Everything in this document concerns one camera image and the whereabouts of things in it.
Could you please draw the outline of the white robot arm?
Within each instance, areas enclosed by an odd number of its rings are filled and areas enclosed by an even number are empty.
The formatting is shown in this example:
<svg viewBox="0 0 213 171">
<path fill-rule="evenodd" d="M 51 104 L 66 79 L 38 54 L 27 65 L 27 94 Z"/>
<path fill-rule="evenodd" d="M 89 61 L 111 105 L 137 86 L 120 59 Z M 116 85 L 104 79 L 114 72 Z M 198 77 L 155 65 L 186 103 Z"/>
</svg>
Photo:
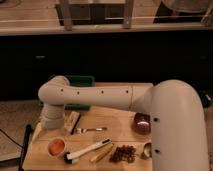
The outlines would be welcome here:
<svg viewBox="0 0 213 171">
<path fill-rule="evenodd" d="M 204 110 L 198 93 L 180 80 L 156 85 L 73 87 L 55 76 L 38 91 L 42 124 L 63 125 L 66 104 L 86 104 L 148 114 L 151 117 L 153 171 L 209 171 Z"/>
</svg>

